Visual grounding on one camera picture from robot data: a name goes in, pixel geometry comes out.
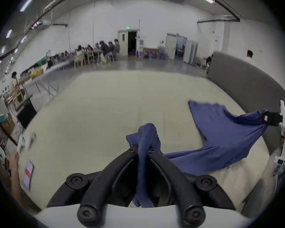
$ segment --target open doorway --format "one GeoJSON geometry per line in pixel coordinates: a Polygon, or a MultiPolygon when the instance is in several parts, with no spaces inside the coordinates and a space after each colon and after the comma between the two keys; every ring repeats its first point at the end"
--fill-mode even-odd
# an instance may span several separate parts
{"type": "Polygon", "coordinates": [[[137,40],[137,31],[128,32],[128,55],[136,55],[136,40],[137,40]]]}
{"type": "Polygon", "coordinates": [[[175,49],[175,59],[176,60],[183,60],[185,47],[186,47],[186,37],[178,37],[175,49]]]}

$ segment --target white door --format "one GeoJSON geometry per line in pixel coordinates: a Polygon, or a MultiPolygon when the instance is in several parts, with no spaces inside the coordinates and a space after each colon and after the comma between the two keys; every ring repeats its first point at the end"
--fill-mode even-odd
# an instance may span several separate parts
{"type": "Polygon", "coordinates": [[[167,35],[165,53],[169,59],[174,59],[176,50],[177,36],[167,35]]]}
{"type": "Polygon", "coordinates": [[[119,32],[118,42],[120,44],[120,55],[128,55],[128,32],[119,32]]]}

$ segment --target cardboard box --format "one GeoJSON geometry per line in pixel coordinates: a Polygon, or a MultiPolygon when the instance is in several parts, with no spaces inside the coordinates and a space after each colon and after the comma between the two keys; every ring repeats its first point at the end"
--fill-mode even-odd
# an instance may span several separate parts
{"type": "Polygon", "coordinates": [[[2,127],[4,128],[4,130],[11,135],[12,131],[14,130],[14,126],[15,123],[13,121],[13,119],[11,118],[11,115],[8,114],[8,117],[6,118],[6,120],[2,123],[2,127]]]}

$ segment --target white tabletop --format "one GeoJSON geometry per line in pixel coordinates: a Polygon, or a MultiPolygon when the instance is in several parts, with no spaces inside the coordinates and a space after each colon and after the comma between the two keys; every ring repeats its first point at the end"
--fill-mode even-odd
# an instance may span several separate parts
{"type": "MultiPolygon", "coordinates": [[[[202,146],[188,100],[220,103],[236,115],[243,110],[222,89],[205,78],[149,71],[99,71],[81,75],[31,121],[36,133],[29,151],[22,151],[19,177],[27,161],[34,164],[28,196],[44,209],[72,173],[104,169],[129,148],[127,134],[153,123],[163,153],[202,146]]],[[[260,138],[247,158],[212,173],[238,208],[258,182],[269,160],[260,138]]]]}

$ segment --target white shirt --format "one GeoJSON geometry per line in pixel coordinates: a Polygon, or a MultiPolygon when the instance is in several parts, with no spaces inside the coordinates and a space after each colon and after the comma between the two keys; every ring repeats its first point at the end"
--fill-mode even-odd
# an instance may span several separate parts
{"type": "Polygon", "coordinates": [[[17,80],[15,78],[11,79],[11,92],[16,89],[17,80]]]}
{"type": "Polygon", "coordinates": [[[246,62],[254,65],[254,60],[251,57],[246,57],[246,62]]]}

